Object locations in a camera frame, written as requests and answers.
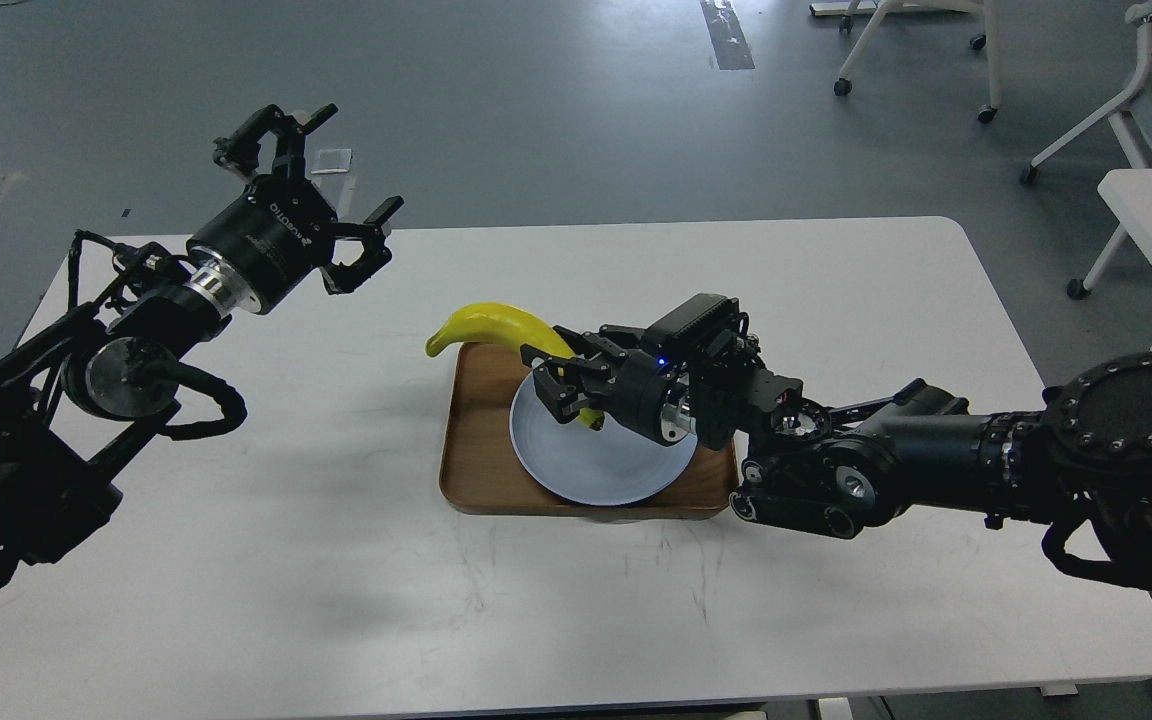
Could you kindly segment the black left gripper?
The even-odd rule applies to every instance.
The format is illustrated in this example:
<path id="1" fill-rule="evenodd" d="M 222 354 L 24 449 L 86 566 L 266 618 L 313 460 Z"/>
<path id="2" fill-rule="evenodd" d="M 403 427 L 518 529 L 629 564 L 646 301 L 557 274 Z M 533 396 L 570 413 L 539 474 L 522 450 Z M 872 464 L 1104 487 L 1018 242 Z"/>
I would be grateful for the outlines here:
<path id="1" fill-rule="evenodd" d="M 320 270 L 325 291 L 356 291 L 393 259 L 387 247 L 391 219 L 402 196 L 381 200 L 361 223 L 335 222 L 338 211 L 306 179 L 306 136 L 338 114 L 329 103 L 306 120 L 278 105 L 257 109 L 237 131 L 212 141 L 212 162 L 242 179 L 247 188 L 185 243 L 197 263 L 219 258 L 236 270 L 247 291 L 243 309 L 268 314 L 311 270 Z M 270 173 L 260 174 L 262 141 L 275 138 Z M 353 263 L 335 263 L 338 241 L 361 243 Z"/>

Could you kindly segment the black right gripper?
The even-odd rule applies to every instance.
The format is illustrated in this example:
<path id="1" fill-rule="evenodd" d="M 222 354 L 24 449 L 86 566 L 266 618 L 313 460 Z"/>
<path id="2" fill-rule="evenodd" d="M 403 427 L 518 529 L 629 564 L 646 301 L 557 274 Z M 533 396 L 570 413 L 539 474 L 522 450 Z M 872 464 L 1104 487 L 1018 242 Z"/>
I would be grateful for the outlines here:
<path id="1" fill-rule="evenodd" d="M 602 427 L 608 414 L 621 427 L 664 446 L 696 433 L 690 366 L 649 354 L 646 328 L 604 324 L 589 332 L 563 325 L 552 329 L 566 343 L 563 350 L 521 344 L 520 355 L 531 369 L 536 396 L 559 424 L 579 420 Z M 605 414 L 596 409 L 596 400 L 602 401 Z"/>

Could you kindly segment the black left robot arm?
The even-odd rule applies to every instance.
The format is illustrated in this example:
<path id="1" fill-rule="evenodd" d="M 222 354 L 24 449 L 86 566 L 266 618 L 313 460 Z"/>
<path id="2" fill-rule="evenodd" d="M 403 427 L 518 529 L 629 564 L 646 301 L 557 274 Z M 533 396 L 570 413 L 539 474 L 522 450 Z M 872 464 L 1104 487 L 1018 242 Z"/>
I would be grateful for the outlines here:
<path id="1" fill-rule="evenodd" d="M 268 105 L 217 138 L 212 160 L 243 192 L 183 252 L 74 233 L 65 314 L 0 361 L 0 589 L 108 524 L 116 475 L 152 439 L 241 427 L 241 393 L 185 363 L 234 311 L 270 314 L 311 272 L 329 295 L 356 291 L 391 262 L 402 197 L 347 223 L 306 176 L 306 137 L 335 113 Z"/>

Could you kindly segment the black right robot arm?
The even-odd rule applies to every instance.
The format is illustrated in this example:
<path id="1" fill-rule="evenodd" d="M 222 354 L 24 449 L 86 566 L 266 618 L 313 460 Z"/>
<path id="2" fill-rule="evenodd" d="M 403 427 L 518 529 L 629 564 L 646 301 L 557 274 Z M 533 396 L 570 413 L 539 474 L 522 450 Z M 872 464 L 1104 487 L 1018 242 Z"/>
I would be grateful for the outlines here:
<path id="1" fill-rule="evenodd" d="M 776 376 L 740 325 L 559 329 L 561 356 L 521 348 L 554 419 L 598 410 L 660 445 L 748 437 L 730 507 L 741 520 L 851 539 L 914 506 L 1044 526 L 1064 575 L 1152 591 L 1152 353 L 1043 392 L 1043 409 L 973 415 L 915 379 L 890 397 L 819 406 Z"/>

